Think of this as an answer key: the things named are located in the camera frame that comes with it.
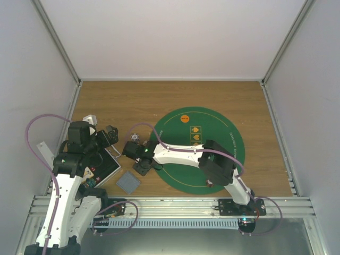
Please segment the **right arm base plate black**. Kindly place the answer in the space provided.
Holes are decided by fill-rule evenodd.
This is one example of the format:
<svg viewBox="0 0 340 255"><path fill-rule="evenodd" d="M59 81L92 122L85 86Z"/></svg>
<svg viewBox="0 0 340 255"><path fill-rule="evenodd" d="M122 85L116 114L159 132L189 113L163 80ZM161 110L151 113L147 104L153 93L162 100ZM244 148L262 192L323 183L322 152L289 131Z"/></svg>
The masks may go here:
<svg viewBox="0 0 340 255"><path fill-rule="evenodd" d="M232 199L218 199L217 205L214 206L221 216L265 216L266 207L264 201L252 199L247 205L236 204Z"/></svg>

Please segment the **red chip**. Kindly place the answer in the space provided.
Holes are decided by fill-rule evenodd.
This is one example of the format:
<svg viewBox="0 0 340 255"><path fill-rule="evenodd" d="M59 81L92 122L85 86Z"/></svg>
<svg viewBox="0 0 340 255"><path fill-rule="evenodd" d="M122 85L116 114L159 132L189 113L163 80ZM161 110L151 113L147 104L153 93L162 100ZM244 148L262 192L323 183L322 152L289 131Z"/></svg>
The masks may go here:
<svg viewBox="0 0 340 255"><path fill-rule="evenodd" d="M207 180L206 183L207 183L207 187L209 188L212 188L214 186L213 182L211 182L210 180Z"/></svg>

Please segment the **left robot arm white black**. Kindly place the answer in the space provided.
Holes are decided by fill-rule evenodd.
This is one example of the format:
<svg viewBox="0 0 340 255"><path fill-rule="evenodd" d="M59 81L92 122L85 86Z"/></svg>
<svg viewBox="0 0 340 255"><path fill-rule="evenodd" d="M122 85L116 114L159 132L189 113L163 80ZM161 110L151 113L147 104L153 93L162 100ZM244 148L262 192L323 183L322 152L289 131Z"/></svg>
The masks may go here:
<svg viewBox="0 0 340 255"><path fill-rule="evenodd" d="M82 238L96 214L109 210L105 189L82 188L87 167L118 142L118 129L97 131L88 121L70 123L67 140L59 148L51 169L53 190L44 224L25 254L80 254Z"/></svg>

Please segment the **orange big blind button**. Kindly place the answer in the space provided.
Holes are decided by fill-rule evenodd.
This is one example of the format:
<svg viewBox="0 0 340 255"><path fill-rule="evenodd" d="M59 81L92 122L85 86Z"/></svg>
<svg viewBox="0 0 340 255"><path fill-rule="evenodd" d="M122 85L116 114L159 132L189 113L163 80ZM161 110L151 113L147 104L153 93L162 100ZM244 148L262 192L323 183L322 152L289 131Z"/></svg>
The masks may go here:
<svg viewBox="0 0 340 255"><path fill-rule="evenodd" d="M183 115L181 115L181 117L180 117L180 121L181 121L182 123L188 123L188 122L190 121L190 117L189 117L188 115L186 115L186 114L183 114Z"/></svg>

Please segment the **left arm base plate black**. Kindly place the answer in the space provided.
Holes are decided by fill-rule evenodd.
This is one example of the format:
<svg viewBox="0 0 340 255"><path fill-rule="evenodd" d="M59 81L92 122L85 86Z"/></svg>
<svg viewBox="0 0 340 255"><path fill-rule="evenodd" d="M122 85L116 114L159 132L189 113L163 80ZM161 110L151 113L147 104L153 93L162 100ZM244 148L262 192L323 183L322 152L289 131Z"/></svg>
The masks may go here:
<svg viewBox="0 0 340 255"><path fill-rule="evenodd" d="M125 214L125 205L126 203L124 202L126 199L125 198L118 198L118 199L114 199L114 198L109 198L107 205L104 207L107 208L117 202L122 201L122 203L120 203L119 205L115 205L109 209L106 209L104 212L102 212L101 214L99 214L100 216L104 216L105 218L111 218L111 217L117 217L117 216L122 216Z"/></svg>

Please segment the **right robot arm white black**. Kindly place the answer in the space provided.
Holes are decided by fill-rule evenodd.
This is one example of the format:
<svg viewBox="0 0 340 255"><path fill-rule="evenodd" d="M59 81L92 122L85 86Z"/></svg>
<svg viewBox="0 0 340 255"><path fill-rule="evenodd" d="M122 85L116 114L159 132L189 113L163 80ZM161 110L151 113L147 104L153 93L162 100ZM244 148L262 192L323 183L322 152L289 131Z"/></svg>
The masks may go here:
<svg viewBox="0 0 340 255"><path fill-rule="evenodd" d="M200 169L212 184L223 186L232 197L236 211L247 215L254 211L252 190L241 179L238 167L242 163L215 141L205 144L178 146L159 141L145 145L128 141L122 154L135 161L133 169L145 176L150 169L161 170L166 164L191 166Z"/></svg>

